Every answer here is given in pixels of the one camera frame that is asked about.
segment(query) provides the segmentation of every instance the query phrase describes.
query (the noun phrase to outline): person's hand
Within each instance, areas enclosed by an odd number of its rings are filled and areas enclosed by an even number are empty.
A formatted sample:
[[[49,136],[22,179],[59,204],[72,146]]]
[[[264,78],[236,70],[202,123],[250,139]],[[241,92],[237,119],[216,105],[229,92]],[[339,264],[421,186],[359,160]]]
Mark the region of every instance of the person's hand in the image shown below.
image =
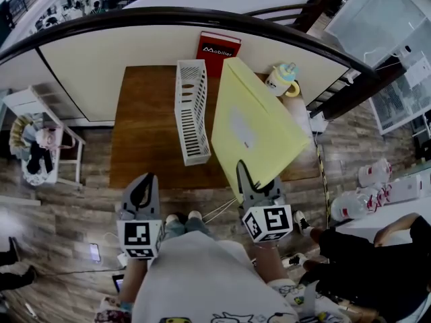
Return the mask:
[[[382,228],[379,232],[377,232],[376,236],[374,237],[374,247],[378,248],[379,246],[383,246],[389,239],[390,235],[391,230],[389,228]]]

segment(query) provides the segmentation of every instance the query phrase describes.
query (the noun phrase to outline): perforated storage basket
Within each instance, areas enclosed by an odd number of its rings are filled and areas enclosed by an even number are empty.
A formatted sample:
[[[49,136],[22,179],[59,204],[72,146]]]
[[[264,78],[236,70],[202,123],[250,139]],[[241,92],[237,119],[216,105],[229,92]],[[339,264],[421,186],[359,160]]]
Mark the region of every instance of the perforated storage basket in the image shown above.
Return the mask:
[[[178,61],[175,118],[186,166],[204,164],[211,157],[204,123],[206,101],[205,60]]]

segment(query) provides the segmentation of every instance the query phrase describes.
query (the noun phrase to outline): white wooden chair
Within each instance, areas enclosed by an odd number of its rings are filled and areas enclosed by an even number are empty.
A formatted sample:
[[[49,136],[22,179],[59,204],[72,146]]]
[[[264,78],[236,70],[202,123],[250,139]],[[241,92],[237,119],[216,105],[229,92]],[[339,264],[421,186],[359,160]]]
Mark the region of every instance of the white wooden chair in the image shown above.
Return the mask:
[[[49,173],[48,178],[44,181],[44,183],[63,183],[69,184],[72,186],[82,186],[80,182],[81,176],[81,160],[82,160],[82,148],[86,144],[86,142],[76,135],[68,126],[60,121],[56,114],[46,105],[46,103],[42,100],[42,98],[37,94],[36,90],[30,86],[28,89],[23,91],[16,92],[14,94],[9,94],[4,97],[3,103],[12,110],[15,115],[20,116],[24,114],[39,114],[46,113],[51,120],[58,127],[55,132],[56,139],[60,140],[63,138],[63,132],[65,131],[69,134],[78,144],[77,150],[77,159],[73,160],[60,160],[60,147],[56,150],[56,157],[53,162],[53,170]],[[75,182],[70,180],[65,180],[63,178],[59,178],[59,164],[75,164]]]

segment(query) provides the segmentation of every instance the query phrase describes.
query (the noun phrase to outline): yellow cup handle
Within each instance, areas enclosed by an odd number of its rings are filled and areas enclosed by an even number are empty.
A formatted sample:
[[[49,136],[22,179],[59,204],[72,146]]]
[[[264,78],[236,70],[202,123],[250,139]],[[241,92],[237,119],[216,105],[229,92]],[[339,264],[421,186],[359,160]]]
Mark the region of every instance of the yellow cup handle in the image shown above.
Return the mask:
[[[289,90],[287,90],[285,95],[287,95],[287,97],[296,97],[300,93],[299,85],[296,81],[293,81],[291,85],[295,87],[295,92],[289,92]]]

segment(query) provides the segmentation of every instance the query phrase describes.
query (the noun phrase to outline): jeans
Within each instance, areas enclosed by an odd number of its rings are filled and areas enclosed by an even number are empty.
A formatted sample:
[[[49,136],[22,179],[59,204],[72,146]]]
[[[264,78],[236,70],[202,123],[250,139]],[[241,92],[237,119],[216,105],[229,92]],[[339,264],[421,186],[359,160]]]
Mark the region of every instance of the jeans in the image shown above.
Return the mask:
[[[169,224],[166,224],[164,231],[165,235],[163,240],[179,237],[192,231],[200,231],[208,237],[215,239],[214,235],[208,230],[208,227],[199,218],[190,218],[184,225],[178,220],[171,221]]]
[[[0,266],[11,265],[16,262],[16,257],[11,252],[0,252]],[[26,273],[16,275],[12,273],[0,273],[0,291],[17,289],[33,282],[33,275]]]

